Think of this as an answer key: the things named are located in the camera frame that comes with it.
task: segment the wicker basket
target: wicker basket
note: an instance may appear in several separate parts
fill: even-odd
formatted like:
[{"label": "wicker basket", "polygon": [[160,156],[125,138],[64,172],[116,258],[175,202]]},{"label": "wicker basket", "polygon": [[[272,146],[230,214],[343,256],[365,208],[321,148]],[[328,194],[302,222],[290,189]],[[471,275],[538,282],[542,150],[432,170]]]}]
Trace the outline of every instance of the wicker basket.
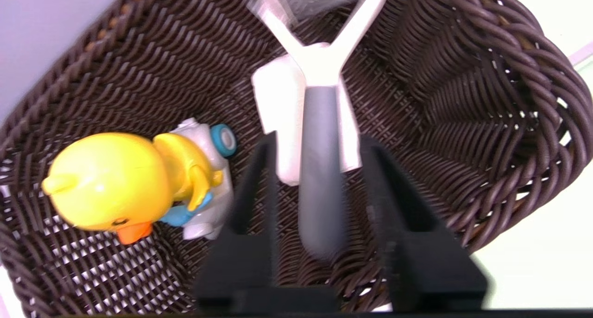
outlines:
[{"label": "wicker basket", "polygon": [[[262,136],[250,76],[283,54],[246,1],[117,0],[8,118],[1,254],[28,315],[192,310],[191,280],[209,242],[159,224],[123,247],[111,234],[66,225],[39,183],[77,139],[105,131],[150,138],[192,115],[235,130],[239,181]],[[348,14],[339,9],[297,33],[306,43],[332,41]],[[516,0],[388,0],[344,75],[361,132],[392,151],[470,252],[555,197],[591,160],[591,94]],[[387,301],[361,177],[348,174],[350,248],[330,267],[299,243],[297,190],[282,187],[280,196],[280,283],[329,280],[345,311]]]}]

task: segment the rubber duck toy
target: rubber duck toy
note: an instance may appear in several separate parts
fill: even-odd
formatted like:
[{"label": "rubber duck toy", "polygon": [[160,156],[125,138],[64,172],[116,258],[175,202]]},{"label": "rubber duck toy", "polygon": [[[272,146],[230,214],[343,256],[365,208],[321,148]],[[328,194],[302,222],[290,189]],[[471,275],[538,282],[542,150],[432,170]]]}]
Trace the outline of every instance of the rubber duck toy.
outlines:
[{"label": "rubber duck toy", "polygon": [[[95,134],[57,155],[42,189],[67,223],[115,232],[122,244],[150,235],[156,221],[181,227],[194,217],[184,237],[215,238],[233,192],[224,157],[236,147],[228,126],[210,129],[193,119],[152,141],[134,134]],[[224,195],[224,203],[213,212],[215,195]],[[172,207],[176,201],[185,204]]]}]

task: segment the gray rubber grip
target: gray rubber grip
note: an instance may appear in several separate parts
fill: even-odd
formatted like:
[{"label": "gray rubber grip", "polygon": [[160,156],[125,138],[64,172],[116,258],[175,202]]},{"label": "gray rubber grip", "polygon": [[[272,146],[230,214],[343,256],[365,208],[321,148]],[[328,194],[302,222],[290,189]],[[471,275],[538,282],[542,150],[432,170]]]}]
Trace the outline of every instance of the gray rubber grip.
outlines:
[{"label": "gray rubber grip", "polygon": [[337,88],[305,91],[298,228],[305,250],[331,260],[347,243]]}]

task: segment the yellow plastic toy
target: yellow plastic toy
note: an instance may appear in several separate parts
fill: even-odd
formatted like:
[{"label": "yellow plastic toy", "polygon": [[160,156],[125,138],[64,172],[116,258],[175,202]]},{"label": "yellow plastic toy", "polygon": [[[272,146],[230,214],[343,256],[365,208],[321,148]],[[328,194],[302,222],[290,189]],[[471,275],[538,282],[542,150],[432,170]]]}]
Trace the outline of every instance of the yellow plastic toy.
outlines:
[{"label": "yellow plastic toy", "polygon": [[[59,215],[86,230],[113,231],[122,244],[150,235],[152,223],[181,226],[212,199],[223,172],[179,134],[150,140],[105,133],[81,139],[51,164],[43,191]],[[174,201],[187,201],[175,210]]]}]

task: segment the orange beak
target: orange beak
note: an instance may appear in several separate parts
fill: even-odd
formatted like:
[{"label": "orange beak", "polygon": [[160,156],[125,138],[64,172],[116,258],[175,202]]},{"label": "orange beak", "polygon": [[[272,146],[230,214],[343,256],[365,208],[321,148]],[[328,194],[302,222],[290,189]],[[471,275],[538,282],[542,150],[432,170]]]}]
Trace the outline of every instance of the orange beak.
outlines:
[{"label": "orange beak", "polygon": [[129,225],[117,230],[119,241],[124,245],[134,244],[141,238],[149,236],[150,233],[152,233],[152,223],[150,222]]}]

